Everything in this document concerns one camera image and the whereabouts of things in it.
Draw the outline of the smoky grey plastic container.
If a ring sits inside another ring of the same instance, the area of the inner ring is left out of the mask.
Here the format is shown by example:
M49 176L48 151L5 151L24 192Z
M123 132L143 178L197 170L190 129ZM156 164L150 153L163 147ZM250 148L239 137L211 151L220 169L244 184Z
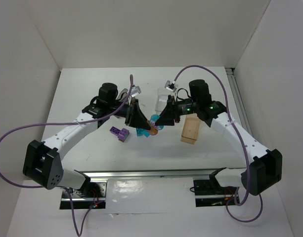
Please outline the smoky grey plastic container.
M128 90L126 88L124 88L120 94L118 95L118 97L116 98L116 100L120 101L121 103L123 101L126 101L126 103L128 104L131 100L131 95L128 97L128 99L126 100L126 97L127 97L127 93L128 93Z

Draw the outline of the purple rounded lego brick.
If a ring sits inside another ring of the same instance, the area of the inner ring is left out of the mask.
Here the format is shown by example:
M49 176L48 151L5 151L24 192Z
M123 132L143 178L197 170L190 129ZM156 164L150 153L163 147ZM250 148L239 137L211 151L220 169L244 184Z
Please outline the purple rounded lego brick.
M125 142L125 140L127 139L127 137L129 136L130 132L123 128L122 130L119 131L117 137L118 137L118 140L121 141L121 142Z

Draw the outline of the amber plastic container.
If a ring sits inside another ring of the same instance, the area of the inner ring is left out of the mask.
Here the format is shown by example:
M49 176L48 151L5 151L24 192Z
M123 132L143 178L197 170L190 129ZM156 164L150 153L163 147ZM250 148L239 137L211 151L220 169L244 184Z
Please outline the amber plastic container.
M201 121L195 117L186 117L181 133L181 142L194 145L198 139Z

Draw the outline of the small teal lego brick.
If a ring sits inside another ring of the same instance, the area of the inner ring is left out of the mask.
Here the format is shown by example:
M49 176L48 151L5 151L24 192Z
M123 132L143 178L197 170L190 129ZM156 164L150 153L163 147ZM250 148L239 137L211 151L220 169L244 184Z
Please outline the small teal lego brick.
M150 134L150 132L148 130L145 130L145 131L143 131L143 135L145 137L149 137L151 134Z

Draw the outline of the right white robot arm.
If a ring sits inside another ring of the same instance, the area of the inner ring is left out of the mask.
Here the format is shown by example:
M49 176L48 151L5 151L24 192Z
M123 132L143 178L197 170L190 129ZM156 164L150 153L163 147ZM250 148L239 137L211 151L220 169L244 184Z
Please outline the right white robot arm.
M209 128L219 133L242 157L246 169L221 168L212 174L220 187L244 187L257 196L282 178L282 154L269 150L253 138L234 118L226 106L212 100L208 84L202 79L189 83L190 97L177 101L168 96L167 105L156 126L174 126L183 115L196 114Z

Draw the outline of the clear plastic container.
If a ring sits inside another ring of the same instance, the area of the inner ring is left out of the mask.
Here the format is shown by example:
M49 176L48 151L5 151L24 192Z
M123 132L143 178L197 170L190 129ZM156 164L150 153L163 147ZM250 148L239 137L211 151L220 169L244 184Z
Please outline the clear plastic container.
M157 90L156 105L155 105L155 113L157 115L160 115L160 113L166 107L169 95L171 97L173 97L173 98L176 97L176 93L175 92L169 91L166 88L162 88L162 87L158 88L158 90Z

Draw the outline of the teal flat lego brick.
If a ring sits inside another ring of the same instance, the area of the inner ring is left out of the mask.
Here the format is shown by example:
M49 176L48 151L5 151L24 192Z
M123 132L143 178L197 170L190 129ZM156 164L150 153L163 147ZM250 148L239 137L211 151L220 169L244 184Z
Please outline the teal flat lego brick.
M144 129L141 129L141 128L136 129L137 136L143 136L143 132L144 132Z

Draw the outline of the purple flat lego brick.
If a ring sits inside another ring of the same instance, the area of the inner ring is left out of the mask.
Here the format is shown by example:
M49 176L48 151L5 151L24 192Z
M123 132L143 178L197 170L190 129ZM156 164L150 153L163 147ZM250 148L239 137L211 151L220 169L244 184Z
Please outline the purple flat lego brick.
M110 132L112 134L114 134L115 136L118 136L118 134L120 133L120 130L113 126L113 127L110 128Z

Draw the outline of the aluminium mounting rail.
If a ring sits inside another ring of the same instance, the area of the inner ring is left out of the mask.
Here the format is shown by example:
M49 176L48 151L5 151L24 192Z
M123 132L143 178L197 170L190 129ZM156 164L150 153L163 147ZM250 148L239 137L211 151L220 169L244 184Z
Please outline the aluminium mounting rail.
M112 170L112 171L80 171L93 179L148 179L148 178L184 178L208 179L215 171L225 168L213 169L163 169L163 170Z

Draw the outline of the side aluminium rail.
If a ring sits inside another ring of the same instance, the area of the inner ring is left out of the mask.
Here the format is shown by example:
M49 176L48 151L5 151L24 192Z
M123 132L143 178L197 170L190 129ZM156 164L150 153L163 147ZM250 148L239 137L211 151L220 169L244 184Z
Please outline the side aluminium rail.
M238 110L238 114L239 114L239 118L241 121L241 125L244 129L246 129L246 131L250 134L252 134L252 130L248 121L248 117L246 114L246 110L243 104L243 100L239 91L239 87L235 78L235 74L234 74L234 68L225 68L226 71L226 75L231 87L231 91L234 97L234 101L236 104L236 108Z

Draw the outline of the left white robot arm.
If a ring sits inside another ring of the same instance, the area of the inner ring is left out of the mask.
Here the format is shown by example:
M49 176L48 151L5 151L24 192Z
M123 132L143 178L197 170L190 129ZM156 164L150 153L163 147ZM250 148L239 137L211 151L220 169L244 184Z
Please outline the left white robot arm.
M62 160L83 138L99 129L108 120L108 115L125 118L125 125L133 128L151 128L138 100L131 96L119 100L117 86L106 82L72 125L41 142L34 140L29 143L23 174L48 190L65 187L76 190L83 197L98 193L99 186L90 177L76 170L64 169Z

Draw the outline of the orange lego brick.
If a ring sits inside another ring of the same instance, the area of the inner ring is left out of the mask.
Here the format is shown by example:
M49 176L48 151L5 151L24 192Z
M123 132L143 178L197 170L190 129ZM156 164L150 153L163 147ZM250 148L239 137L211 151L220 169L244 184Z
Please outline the orange lego brick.
M153 126L153 124L149 120L147 122L150 125L150 129L147 130L148 134L152 135L152 136L157 135L158 134L158 130Z

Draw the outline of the teal rounded lego brick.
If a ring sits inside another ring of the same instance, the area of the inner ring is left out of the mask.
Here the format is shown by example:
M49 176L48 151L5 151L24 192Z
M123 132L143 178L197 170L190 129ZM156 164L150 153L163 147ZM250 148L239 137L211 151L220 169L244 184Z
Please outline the teal rounded lego brick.
M162 130L164 128L163 125L156 125L156 121L158 120L159 115L154 114L150 118L150 124L153 128L155 128L157 131Z

